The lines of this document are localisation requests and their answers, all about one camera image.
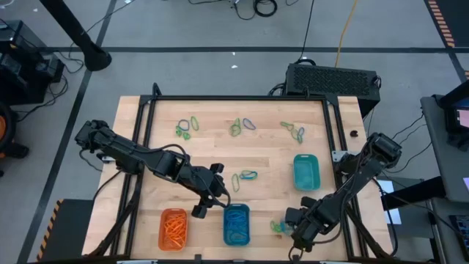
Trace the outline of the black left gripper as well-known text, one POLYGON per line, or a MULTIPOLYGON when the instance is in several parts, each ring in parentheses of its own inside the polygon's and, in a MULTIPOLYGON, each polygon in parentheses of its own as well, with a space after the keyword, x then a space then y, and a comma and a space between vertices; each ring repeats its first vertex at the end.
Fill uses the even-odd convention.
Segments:
POLYGON ((193 207, 191 215, 194 218, 204 219, 207 208, 219 205, 222 208, 229 206, 218 200, 222 195, 229 197, 224 179, 221 173, 224 165, 212 164, 210 168, 204 166, 192 166, 184 164, 179 172, 179 184, 200 196, 199 204, 193 207))

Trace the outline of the orange rubber band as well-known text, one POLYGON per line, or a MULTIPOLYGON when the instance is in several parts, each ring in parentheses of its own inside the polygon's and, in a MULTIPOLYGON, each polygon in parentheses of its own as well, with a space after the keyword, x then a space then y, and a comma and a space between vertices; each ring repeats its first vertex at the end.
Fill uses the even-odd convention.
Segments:
POLYGON ((164 221, 163 245, 166 248, 181 249, 186 242, 186 215, 171 213, 164 221))

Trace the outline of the dark teal plastic basket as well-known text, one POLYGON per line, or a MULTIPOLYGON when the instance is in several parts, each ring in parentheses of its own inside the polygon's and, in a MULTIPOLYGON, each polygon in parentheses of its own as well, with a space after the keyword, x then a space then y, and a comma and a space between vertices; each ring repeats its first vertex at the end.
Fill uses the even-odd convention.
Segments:
POLYGON ((224 209, 224 243, 228 246, 247 246, 250 243, 250 208, 245 204, 231 204, 224 209))

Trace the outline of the light teal plastic basket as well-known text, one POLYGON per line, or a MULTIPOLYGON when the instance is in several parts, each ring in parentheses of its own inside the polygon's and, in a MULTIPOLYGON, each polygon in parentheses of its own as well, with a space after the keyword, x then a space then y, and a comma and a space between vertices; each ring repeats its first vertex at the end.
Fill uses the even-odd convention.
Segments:
POLYGON ((315 155, 299 154, 293 161, 294 186, 300 191, 314 191, 320 188, 320 167, 315 155))

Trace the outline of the orange plastic basket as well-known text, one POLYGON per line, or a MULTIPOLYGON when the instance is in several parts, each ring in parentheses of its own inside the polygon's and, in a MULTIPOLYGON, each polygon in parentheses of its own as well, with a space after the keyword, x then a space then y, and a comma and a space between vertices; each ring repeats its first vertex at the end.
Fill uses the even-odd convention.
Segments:
POLYGON ((188 215, 179 208, 165 209, 160 217, 158 247, 162 251, 182 250, 187 242, 188 215))

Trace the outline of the black desk foot bar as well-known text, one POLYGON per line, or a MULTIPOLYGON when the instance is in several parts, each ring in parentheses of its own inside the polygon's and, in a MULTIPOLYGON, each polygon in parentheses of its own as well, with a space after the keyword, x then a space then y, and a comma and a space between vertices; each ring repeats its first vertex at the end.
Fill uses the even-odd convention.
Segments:
POLYGON ((394 209, 424 202, 432 198, 446 198, 446 190, 441 176, 384 194, 381 201, 388 209, 394 209))

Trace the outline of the dark grey desk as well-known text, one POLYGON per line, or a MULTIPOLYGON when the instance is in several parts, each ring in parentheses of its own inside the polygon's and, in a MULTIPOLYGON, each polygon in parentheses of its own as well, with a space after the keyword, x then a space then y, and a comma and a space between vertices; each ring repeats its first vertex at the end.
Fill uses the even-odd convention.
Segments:
MULTIPOLYGON (((469 215, 469 203, 452 202, 447 199, 433 198, 430 201, 432 210, 447 223, 451 223, 450 215, 469 215)), ((436 222, 436 244, 442 264, 469 264, 465 260, 457 240, 457 234, 438 217, 436 222)))

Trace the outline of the black hazard-striped floor mat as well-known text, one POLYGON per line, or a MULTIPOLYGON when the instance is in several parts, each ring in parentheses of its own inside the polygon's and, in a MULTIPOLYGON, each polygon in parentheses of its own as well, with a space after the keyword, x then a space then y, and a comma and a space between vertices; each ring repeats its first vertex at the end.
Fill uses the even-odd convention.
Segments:
POLYGON ((44 263, 80 258, 92 207, 92 200, 57 200, 41 241, 36 261, 44 263))
POLYGON ((449 48, 469 48, 469 0, 424 0, 449 48))

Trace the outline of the black computer case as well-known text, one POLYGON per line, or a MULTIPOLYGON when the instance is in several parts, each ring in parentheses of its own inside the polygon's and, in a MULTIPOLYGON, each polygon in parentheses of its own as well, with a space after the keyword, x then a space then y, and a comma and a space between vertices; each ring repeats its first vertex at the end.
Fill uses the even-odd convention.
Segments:
POLYGON ((365 117, 380 102, 380 88, 375 71, 290 64, 282 95, 355 96, 365 117))

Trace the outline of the black keyboard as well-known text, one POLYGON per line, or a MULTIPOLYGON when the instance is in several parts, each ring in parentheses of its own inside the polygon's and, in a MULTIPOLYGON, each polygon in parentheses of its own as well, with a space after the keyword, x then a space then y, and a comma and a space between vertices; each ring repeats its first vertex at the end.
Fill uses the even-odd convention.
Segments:
POLYGON ((469 215, 450 215, 453 227, 459 232, 457 240, 462 250, 462 255, 469 262, 469 215))

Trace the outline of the black pole with round base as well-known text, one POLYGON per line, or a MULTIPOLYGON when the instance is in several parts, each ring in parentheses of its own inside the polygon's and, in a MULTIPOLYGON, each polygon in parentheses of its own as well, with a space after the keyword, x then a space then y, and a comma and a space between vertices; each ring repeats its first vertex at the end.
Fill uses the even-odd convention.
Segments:
POLYGON ((70 39, 84 54, 89 71, 103 70, 111 64, 111 55, 97 46, 63 0, 39 0, 70 39))

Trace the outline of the black monitor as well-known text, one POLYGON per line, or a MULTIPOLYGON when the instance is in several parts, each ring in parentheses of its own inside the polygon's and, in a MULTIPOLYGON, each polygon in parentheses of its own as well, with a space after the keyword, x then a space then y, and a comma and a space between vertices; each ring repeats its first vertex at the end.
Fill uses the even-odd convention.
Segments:
POLYGON ((437 104, 444 113, 448 143, 469 151, 469 80, 437 99, 437 104))

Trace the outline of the black orange mobile base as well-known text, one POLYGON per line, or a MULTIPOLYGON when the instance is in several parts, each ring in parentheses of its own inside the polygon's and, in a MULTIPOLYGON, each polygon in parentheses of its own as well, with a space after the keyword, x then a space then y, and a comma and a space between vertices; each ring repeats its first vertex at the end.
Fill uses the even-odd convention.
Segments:
POLYGON ((18 115, 0 101, 0 159, 5 157, 22 159, 29 154, 29 148, 15 142, 18 115))

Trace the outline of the black equipment cart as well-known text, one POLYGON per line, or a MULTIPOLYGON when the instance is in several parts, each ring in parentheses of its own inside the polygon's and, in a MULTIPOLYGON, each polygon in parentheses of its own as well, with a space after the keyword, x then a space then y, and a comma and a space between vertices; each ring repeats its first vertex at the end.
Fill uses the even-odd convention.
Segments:
POLYGON ((0 20, 0 101, 9 106, 42 103, 60 82, 64 63, 23 22, 0 20))

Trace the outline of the black metal table frame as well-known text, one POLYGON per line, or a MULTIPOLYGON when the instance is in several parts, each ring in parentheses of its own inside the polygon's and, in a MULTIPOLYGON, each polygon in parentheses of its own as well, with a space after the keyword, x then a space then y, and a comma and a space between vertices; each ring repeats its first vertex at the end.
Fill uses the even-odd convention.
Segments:
POLYGON ((136 225, 132 229, 130 255, 135 259, 190 260, 286 260, 292 240, 270 228, 271 221, 281 219, 287 208, 298 207, 302 192, 293 184, 293 159, 296 155, 315 155, 320 163, 321 186, 313 191, 319 199, 336 189, 330 153, 339 148, 335 120, 326 120, 319 101, 311 98, 261 98, 259 96, 199 96, 182 99, 163 96, 154 106, 138 96, 123 96, 109 125, 118 134, 147 143, 151 148, 178 144, 197 166, 224 165, 224 181, 230 185, 232 175, 244 170, 258 173, 256 180, 242 181, 240 190, 230 194, 231 201, 250 208, 250 236, 247 246, 227 246, 223 240, 223 211, 210 208, 204 219, 189 218, 188 241, 178 252, 164 252, 158 247, 160 217, 167 208, 191 211, 199 198, 191 191, 162 180, 151 172, 143 177, 136 225), (192 126, 191 138, 176 134, 180 120, 191 116, 199 121, 192 126), (231 136, 229 128, 239 118, 241 134, 231 136), (244 127, 248 118, 256 130, 244 127), (292 138, 281 126, 288 122, 299 130, 304 127, 303 143, 292 138))

